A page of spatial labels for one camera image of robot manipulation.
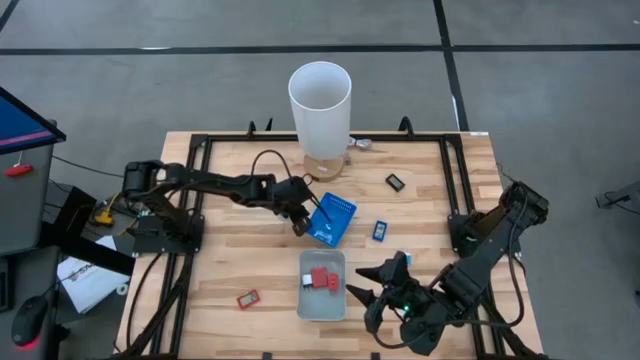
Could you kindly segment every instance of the small blue box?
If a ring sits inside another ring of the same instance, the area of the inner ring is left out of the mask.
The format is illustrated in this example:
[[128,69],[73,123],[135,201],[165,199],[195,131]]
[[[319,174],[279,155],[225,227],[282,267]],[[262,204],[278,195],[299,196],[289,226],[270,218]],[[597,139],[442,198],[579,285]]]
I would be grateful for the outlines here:
[[329,215],[331,222],[316,209],[311,216],[311,228],[307,230],[307,234],[331,247],[336,247],[347,232],[353,214],[356,213],[356,206],[329,192],[324,193],[320,206]]
[[384,239],[384,234],[386,233],[387,223],[378,220],[378,222],[376,222],[376,226],[373,228],[373,235],[371,235],[371,237],[373,238],[373,240],[382,241]]

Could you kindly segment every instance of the computer mouse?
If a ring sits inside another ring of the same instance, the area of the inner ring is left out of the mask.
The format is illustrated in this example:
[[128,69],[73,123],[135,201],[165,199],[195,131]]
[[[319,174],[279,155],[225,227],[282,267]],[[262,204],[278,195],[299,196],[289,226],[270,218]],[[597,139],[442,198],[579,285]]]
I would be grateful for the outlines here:
[[48,306],[44,296],[30,297],[20,306],[11,324],[11,339],[16,345],[25,346],[38,337]]

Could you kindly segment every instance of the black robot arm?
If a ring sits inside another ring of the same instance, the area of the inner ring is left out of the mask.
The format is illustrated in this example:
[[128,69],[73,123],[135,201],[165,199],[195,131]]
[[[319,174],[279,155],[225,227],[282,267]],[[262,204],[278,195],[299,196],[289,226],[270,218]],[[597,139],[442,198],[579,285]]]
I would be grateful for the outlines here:
[[[164,172],[159,181],[158,173]],[[190,235],[190,216],[171,204],[167,193],[189,189],[224,196],[246,207],[261,207],[291,219],[293,230],[302,236],[310,227],[309,212],[302,205],[312,196],[304,180],[292,176],[276,182],[273,174],[229,177],[187,169],[181,164],[161,161],[131,162],[124,174],[122,192],[130,201],[142,202],[162,222],[167,236],[180,241]]]
[[[452,229],[452,236],[465,236],[479,242],[475,252],[445,267],[428,285],[422,286],[409,275],[406,255],[397,252],[376,268],[356,269],[356,272],[383,285],[380,296],[372,290],[347,285],[349,291],[366,307],[364,321],[368,332],[386,348],[408,346],[413,352],[429,355],[437,346],[446,325],[462,326],[484,301],[491,270],[510,250],[518,236],[529,226],[546,220],[548,202],[523,183],[514,183],[501,196],[499,205],[487,214],[475,213]],[[377,335],[385,307],[401,309],[402,344],[387,345]],[[493,326],[508,333],[510,346],[517,346],[518,355],[538,356],[522,343],[498,311],[491,307]]]

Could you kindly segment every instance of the blue screen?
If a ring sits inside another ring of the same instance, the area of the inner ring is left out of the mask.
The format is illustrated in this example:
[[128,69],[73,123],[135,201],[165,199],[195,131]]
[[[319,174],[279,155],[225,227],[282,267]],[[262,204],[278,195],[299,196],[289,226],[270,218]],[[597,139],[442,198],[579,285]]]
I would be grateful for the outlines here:
[[0,97],[0,150],[36,145],[56,137],[37,120]]

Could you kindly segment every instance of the computer monitor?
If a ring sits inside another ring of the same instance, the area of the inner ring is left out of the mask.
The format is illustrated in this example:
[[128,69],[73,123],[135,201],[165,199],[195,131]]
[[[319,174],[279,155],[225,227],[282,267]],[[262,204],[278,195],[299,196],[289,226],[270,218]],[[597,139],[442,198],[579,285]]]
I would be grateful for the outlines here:
[[0,154],[66,139],[62,131],[0,87]]

